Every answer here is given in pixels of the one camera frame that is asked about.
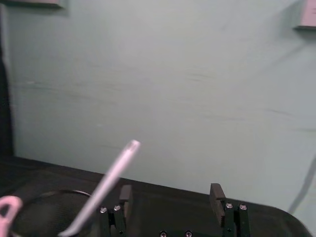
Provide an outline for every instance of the light green wall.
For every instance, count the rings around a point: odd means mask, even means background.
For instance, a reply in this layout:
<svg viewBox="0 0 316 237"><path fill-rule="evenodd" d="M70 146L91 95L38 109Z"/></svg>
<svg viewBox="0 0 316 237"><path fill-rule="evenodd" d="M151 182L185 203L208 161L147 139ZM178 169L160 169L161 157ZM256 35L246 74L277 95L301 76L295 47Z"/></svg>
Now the light green wall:
<svg viewBox="0 0 316 237"><path fill-rule="evenodd" d="M288 210L316 154L316 32L295 0L73 0L8 11L18 155ZM316 181L297 216L316 231Z"/></svg>

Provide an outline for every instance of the bolt head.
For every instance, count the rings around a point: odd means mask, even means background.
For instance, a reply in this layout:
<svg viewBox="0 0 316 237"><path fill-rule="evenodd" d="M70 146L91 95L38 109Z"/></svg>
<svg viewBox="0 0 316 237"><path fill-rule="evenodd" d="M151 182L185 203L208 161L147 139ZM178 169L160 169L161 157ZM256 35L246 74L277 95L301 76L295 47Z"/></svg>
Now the bolt head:
<svg viewBox="0 0 316 237"><path fill-rule="evenodd" d="M232 205L231 203L227 203L227 204L226 204L226 207L227 207L227 208L232 208L233 205Z"/></svg>
<svg viewBox="0 0 316 237"><path fill-rule="evenodd" d="M162 231L162 232L160 233L160 237L167 237L167 233L164 232L164 231Z"/></svg>
<svg viewBox="0 0 316 237"><path fill-rule="evenodd" d="M240 205L239 208L240 208L241 210L247 210L247 206L246 206L246 205Z"/></svg>
<svg viewBox="0 0 316 237"><path fill-rule="evenodd" d="M192 232L191 231L187 231L185 234L185 237L192 237Z"/></svg>
<svg viewBox="0 0 316 237"><path fill-rule="evenodd" d="M118 210L120 210L120 206L119 205L114 207L114 211L118 211Z"/></svg>
<svg viewBox="0 0 316 237"><path fill-rule="evenodd" d="M104 212L106 212L106 211L107 211L107 208L106 208L106 207L101 207L101 208L100 208L100 212L101 212L101 213L104 213Z"/></svg>

